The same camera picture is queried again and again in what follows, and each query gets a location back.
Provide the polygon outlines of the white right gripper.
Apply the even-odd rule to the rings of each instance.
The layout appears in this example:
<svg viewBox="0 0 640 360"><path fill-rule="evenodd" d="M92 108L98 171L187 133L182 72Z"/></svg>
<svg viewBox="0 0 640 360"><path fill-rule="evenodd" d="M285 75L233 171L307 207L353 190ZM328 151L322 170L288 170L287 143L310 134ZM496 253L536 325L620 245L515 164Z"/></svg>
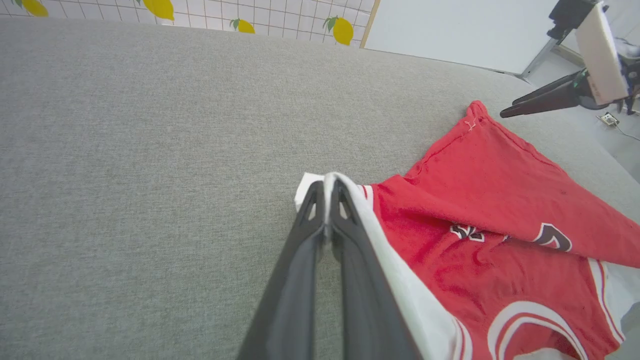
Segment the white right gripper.
<svg viewBox="0 0 640 360"><path fill-rule="evenodd" d="M573 17L585 70L565 75L515 99L510 107L500 112L500 117L527 116L578 105L599 110L631 95L604 3L574 2Z"/></svg>

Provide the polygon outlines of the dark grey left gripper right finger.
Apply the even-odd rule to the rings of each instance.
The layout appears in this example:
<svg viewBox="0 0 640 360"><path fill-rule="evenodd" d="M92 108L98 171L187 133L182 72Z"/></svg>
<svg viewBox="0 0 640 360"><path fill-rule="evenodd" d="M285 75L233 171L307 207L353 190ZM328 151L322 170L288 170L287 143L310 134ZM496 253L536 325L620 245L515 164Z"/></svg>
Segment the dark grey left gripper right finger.
<svg viewBox="0 0 640 360"><path fill-rule="evenodd" d="M418 360L421 357L365 228L355 194L338 179L330 198L334 255L341 264L343 357Z"/></svg>

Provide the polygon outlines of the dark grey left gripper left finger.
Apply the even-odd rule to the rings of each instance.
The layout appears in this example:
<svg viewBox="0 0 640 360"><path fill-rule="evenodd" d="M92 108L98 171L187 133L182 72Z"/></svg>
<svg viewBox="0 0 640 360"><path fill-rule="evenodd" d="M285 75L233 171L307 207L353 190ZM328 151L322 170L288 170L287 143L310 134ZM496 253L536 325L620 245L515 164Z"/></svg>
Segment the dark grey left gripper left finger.
<svg viewBox="0 0 640 360"><path fill-rule="evenodd" d="M240 360L314 357L316 265L325 239L322 181L311 183L242 345Z"/></svg>

